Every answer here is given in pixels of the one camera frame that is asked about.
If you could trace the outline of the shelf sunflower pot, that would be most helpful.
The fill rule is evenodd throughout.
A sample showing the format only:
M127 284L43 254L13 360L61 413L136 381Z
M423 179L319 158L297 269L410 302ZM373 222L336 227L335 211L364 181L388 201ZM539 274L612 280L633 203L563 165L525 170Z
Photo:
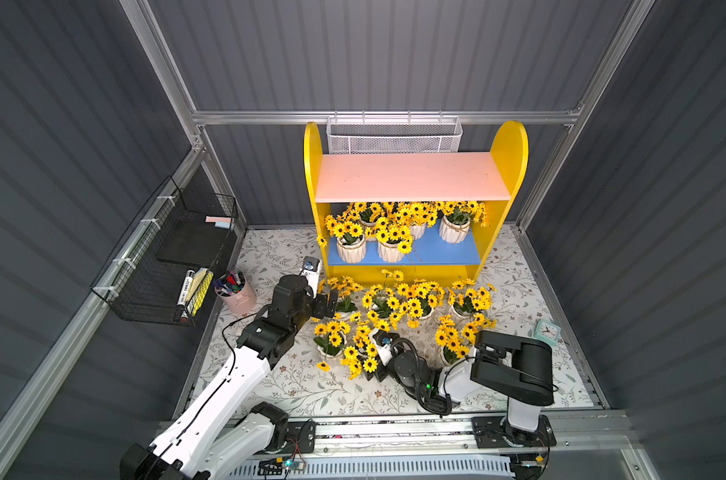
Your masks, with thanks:
M379 360L373 347L372 335L377 332L376 328L366 325L344 332L340 362L348 369L350 380L374 378Z
M385 263L397 263L412 251L411 216L398 209L382 210L374 224L377 252Z
M433 227L439 217L439 205L436 202L401 202L395 210L396 219L409 227L411 236L418 240L426 230Z
M359 220L359 212L354 206L338 215L326 214L321 217L321 225L335 242L342 263L359 264L366 256L367 232Z
M374 328L386 332L396 331L403 312L402 293L399 286L403 283L404 273L401 270L382 269L384 280L371 286L361 299L364 316Z
M321 354L321 360L317 364L318 369L328 372L332 358L340 357L341 362L347 360L346 338L350 331L351 325L344 320L330 320L315 326L313 341Z
M443 315L439 318L435 342L439 347L439 354L447 366L453 365L469 355L477 335L486 324L487 319L482 313L474 314L463 326L458 326L450 315Z
M435 281L399 284L397 293L407 316L407 326L413 330L432 319L446 295L445 289Z
M346 211L349 220L355 221L365 228L373 227L384 214L385 208L378 202L353 202Z
M444 202L440 211L442 219L439 235L449 244L463 242L471 225L478 222L484 225L487 217L485 204L475 200Z

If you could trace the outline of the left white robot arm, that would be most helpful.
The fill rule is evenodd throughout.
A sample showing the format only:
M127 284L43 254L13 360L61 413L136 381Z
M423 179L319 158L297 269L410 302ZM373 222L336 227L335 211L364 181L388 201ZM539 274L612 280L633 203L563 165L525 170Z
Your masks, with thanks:
M251 391L293 347L311 318L331 318L337 290L322 293L318 274L282 277L237 341L214 380L148 446L132 445L119 463L122 479L224 479L254 454L286 442L288 415L262 402L231 430L225 428Z

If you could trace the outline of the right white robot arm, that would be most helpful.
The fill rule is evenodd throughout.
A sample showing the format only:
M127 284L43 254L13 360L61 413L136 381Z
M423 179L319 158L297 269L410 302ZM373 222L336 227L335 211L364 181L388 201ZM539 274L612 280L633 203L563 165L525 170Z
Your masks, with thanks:
M552 448L557 444L542 409L554 404L552 348L528 337L482 330L469 353L441 369L428 365L414 344L376 329L369 335L378 366L373 376L389 376L432 414L454 412L471 394L487 388L507 397L506 414L472 420L480 448Z

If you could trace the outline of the pink metal pen bucket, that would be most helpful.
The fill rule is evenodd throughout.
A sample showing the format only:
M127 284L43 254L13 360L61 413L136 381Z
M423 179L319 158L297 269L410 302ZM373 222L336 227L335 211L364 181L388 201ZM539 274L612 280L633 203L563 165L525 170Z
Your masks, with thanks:
M238 317L254 313L257 298L242 271L231 270L212 282L216 295L229 311Z

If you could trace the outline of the yellow marker in basket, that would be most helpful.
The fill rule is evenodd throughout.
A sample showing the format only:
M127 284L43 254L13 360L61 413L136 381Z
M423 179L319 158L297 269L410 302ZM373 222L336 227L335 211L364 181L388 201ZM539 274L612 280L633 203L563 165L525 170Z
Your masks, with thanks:
M184 312L188 319L193 319L202 306L212 279L213 272L208 268L201 268L194 274L184 300Z

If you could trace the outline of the white marker in basket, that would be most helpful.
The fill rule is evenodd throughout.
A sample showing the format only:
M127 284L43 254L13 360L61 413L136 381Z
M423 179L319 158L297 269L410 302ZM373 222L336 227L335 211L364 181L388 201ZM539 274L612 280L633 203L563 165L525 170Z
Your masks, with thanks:
M188 270L185 274L174 312L174 320L177 322L188 321L187 296L191 291L194 275L195 272L193 270Z

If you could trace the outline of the small teal alarm clock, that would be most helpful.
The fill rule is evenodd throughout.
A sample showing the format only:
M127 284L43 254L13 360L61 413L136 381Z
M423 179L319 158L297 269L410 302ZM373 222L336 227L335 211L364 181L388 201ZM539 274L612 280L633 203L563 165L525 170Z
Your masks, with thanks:
M555 348L561 339L561 327L547 319L539 319L532 337Z

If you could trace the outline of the white mesh desk organizer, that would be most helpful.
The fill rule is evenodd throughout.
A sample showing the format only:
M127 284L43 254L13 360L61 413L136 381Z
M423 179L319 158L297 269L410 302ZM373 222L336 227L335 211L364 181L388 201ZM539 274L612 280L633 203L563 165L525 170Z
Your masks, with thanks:
M463 126L456 117L377 120L330 117L326 123L330 154L456 153Z

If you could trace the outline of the yellow wooden shelf unit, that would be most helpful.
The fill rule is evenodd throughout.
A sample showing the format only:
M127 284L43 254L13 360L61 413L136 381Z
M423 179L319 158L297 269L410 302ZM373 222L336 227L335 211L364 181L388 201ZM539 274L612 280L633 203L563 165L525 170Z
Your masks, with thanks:
M331 154L316 124L304 168L322 261L330 277L378 283L477 279L526 175L525 126L508 121L487 152Z

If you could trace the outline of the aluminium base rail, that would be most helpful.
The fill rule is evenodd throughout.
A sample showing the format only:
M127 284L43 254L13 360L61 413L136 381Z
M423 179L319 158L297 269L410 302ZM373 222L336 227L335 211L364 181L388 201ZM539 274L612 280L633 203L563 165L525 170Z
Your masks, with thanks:
M622 410L548 410L548 433L514 447L498 413L317 417L312 447L256 455L233 479L656 479Z

